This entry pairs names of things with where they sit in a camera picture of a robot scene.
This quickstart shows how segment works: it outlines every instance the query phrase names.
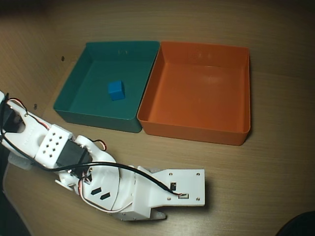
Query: blue block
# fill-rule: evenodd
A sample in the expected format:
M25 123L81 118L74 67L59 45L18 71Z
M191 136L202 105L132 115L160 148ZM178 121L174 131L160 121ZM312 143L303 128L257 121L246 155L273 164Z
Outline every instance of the blue block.
M108 93L112 101L125 98L124 86L121 80L108 84Z

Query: teal bin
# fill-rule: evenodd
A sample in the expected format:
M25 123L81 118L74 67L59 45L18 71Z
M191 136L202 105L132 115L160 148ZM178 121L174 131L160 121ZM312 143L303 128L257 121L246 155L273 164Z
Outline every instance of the teal bin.
M138 133L138 108L159 49L156 41L87 43L61 90L55 111L67 122ZM109 84L122 82L112 100Z

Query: white robotic arm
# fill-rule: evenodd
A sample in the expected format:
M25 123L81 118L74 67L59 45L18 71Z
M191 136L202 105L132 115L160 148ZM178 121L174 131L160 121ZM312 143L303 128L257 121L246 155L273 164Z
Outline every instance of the white robotic arm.
M23 106L0 92L1 143L18 158L55 172L56 183L87 204L121 220L166 218L155 207L205 205L204 170L151 173L118 164L90 139L75 137Z

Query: orange tray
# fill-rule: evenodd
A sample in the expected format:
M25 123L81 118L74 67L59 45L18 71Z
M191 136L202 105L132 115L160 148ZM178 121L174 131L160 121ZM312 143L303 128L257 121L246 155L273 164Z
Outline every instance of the orange tray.
M248 48L162 42L137 117L150 135L243 144L251 127Z

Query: wood grain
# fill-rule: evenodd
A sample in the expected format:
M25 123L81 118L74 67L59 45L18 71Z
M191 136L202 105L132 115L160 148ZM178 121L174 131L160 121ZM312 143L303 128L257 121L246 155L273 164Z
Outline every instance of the wood grain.
M64 75L65 80L71 67ZM92 139L124 164L204 168L205 207L165 207L165 221L120 222L84 204L54 183L55 175L10 166L9 198L39 235L275 235L290 218L315 208L314 82L252 73L252 134L240 147L176 140L64 122L52 110L44 119Z
M8 59L0 56L5 65L1 87L14 88L27 104L48 104L42 111L49 122L104 139L108 152L120 163L204 168L207 204L162 208L168 215L164 221L120 222L55 184L54 174L10 166L6 194L34 236L265 236L275 235L297 214L315 209L315 21L310 8L253 0L49 2L48 18L22 15L0 21L5 45L1 50L10 55ZM56 35L47 32L46 22L52 23ZM75 61L86 42L104 40L180 40L249 47L252 133L247 141L234 147L64 122L52 106L73 64L60 80L56 48ZM22 76L25 80L14 80ZM46 94L54 94L50 102Z
M249 47L256 71L315 74L314 8L301 1L56 0L47 13L73 59L89 41L195 41Z
M61 45L43 9L16 2L0 3L0 90L19 97L40 116L67 62L61 62Z

